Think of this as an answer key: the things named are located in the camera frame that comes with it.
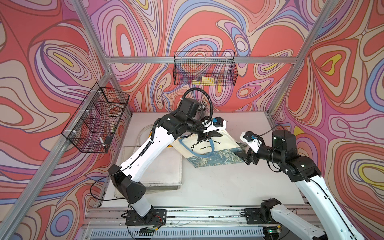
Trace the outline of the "white yellow-handled bag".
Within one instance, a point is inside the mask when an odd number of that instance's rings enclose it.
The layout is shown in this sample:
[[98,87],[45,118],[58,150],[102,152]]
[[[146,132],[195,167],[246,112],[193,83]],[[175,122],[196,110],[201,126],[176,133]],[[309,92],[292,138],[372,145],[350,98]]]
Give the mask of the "white yellow-handled bag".
[[174,148],[166,148],[148,166],[140,178],[144,186],[181,185],[183,156]]

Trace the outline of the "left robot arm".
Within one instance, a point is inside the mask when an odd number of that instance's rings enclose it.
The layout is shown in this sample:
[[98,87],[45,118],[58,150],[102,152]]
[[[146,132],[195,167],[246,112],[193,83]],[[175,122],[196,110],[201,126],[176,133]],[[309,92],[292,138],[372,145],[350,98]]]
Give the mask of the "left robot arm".
[[[188,98],[192,92],[202,93],[208,100],[210,113],[200,120],[196,119],[199,101]],[[200,88],[190,88],[182,96],[176,110],[155,120],[151,136],[125,162],[119,166],[111,165],[108,177],[114,187],[127,200],[129,206],[144,222],[154,215],[154,208],[147,200],[146,187],[140,182],[144,172],[159,154],[185,133],[197,135],[198,142],[220,137],[220,131],[226,128],[226,121],[213,117],[213,102],[209,94]]]

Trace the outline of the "cream blue-handled tote bag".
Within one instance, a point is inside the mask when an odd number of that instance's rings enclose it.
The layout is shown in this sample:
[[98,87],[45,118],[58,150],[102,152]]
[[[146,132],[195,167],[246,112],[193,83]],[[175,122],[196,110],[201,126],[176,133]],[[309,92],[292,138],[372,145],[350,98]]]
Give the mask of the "cream blue-handled tote bag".
[[242,163],[243,160],[235,152],[243,149],[225,130],[219,131],[220,137],[198,141],[198,135],[178,138],[172,143],[175,148],[195,168],[232,165]]

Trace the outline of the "olive green canvas bag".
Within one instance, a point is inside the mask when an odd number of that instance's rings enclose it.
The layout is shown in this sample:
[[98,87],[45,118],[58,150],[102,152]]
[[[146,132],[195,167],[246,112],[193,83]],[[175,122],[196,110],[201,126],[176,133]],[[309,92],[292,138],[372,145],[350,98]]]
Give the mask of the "olive green canvas bag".
[[181,188],[181,185],[152,185],[152,186],[145,186],[147,191],[176,191]]

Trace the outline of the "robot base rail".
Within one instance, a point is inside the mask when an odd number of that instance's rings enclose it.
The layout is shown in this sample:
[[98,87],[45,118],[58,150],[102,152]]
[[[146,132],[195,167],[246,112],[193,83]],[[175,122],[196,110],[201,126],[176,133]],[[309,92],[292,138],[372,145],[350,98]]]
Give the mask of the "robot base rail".
[[165,223],[127,226],[127,208],[91,210],[78,240],[299,240],[283,223],[266,224],[259,206],[166,207]]

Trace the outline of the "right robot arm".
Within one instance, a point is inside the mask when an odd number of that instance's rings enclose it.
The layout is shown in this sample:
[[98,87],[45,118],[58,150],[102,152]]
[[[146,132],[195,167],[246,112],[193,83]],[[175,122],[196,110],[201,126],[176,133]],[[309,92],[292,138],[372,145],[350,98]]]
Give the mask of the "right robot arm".
[[272,132],[272,146],[267,146],[262,135],[251,131],[241,133],[240,139],[249,146],[246,153],[236,155],[247,165],[260,160],[277,164],[277,173],[284,173],[304,194],[321,227],[293,214],[281,201],[270,198],[261,203],[259,218],[264,223],[279,223],[302,240],[362,240],[364,236],[335,200],[315,162],[298,154],[296,136],[284,129]]

